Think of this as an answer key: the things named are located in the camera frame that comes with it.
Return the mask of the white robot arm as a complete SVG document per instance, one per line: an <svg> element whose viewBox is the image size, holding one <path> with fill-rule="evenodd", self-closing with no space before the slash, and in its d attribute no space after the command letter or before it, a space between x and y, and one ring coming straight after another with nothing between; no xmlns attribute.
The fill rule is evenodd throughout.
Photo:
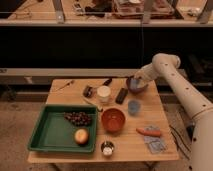
<svg viewBox="0 0 213 171"><path fill-rule="evenodd" d="M191 144L191 171L213 171L213 103L177 71L180 63L176 55L158 53L134 77L141 80L141 86L157 77L167 81L195 123Z"/></svg>

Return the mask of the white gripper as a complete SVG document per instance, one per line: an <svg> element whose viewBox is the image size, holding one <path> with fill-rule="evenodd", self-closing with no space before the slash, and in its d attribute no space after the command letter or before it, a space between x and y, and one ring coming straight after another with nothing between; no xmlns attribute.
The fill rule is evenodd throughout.
<svg viewBox="0 0 213 171"><path fill-rule="evenodd" d="M143 82L150 82L157 78L157 73L152 64L148 64L139 69L134 77L137 79L141 79Z"/></svg>

